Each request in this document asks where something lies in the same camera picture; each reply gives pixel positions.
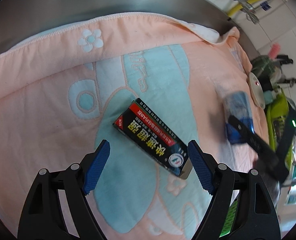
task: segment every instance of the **green container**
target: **green container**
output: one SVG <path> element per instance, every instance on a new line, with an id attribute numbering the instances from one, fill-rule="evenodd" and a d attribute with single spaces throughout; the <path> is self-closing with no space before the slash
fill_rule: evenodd
<path id="1" fill-rule="evenodd" d="M 273 151 L 276 151 L 278 143 L 284 133 L 286 118 L 289 113 L 288 101 L 283 89 L 281 94 L 277 96 L 277 99 L 268 105 L 266 112 L 266 119 L 268 125 L 269 146 Z M 288 170 L 291 169 L 291 164 L 294 161 L 294 155 L 292 154 L 293 143 L 288 149 L 287 156 L 285 158 L 285 164 Z"/>
<path id="2" fill-rule="evenodd" d="M 251 61 L 251 72 L 259 78 L 270 77 L 274 72 L 274 65 L 268 56 L 259 56 Z"/>
<path id="3" fill-rule="evenodd" d="M 237 198 L 234 200 L 234 202 L 229 207 L 227 217 L 226 217 L 226 220 L 224 223 L 224 227 L 221 231 L 220 237 L 229 234 L 232 229 L 232 224 L 235 220 L 235 216 L 236 216 L 236 212 L 237 212 L 238 200 L 239 200 L 239 196 L 237 196 Z"/>

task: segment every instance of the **white flower pattern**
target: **white flower pattern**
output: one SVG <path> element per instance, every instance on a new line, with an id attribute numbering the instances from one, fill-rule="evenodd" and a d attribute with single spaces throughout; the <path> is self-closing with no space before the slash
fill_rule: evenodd
<path id="1" fill-rule="evenodd" d="M 84 52 L 90 52 L 93 47 L 102 48 L 103 40 L 100 36 L 100 29 L 96 29 L 94 31 L 85 29 L 82 31 L 82 37 L 78 40 L 78 45 L 82 46 Z"/>
<path id="2" fill-rule="evenodd" d="M 168 176 L 167 191 L 171 192 L 174 196 L 178 196 L 181 190 L 187 186 L 187 182 L 179 179 L 171 174 Z"/>

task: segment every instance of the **green basket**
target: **green basket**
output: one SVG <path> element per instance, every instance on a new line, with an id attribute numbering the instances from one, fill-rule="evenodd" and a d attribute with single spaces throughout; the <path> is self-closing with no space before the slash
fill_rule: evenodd
<path id="1" fill-rule="evenodd" d="M 274 151 L 276 151 L 279 141 L 284 133 L 285 121 L 289 113 L 287 98 L 282 89 L 281 92 L 282 93 L 277 96 L 276 100 L 268 105 L 266 113 L 269 145 Z M 292 148 L 293 145 L 291 144 L 285 158 L 285 164 L 288 170 L 290 170 L 293 161 Z"/>
<path id="2" fill-rule="evenodd" d="M 221 231 L 220 237 L 229 234 L 231 231 L 232 224 L 235 219 L 235 215 L 236 215 L 236 211 L 237 211 L 237 207 L 238 207 L 238 199 L 239 199 L 239 197 L 237 197 L 235 199 L 235 201 L 229 207 L 228 214 L 227 214 L 223 229 Z"/>

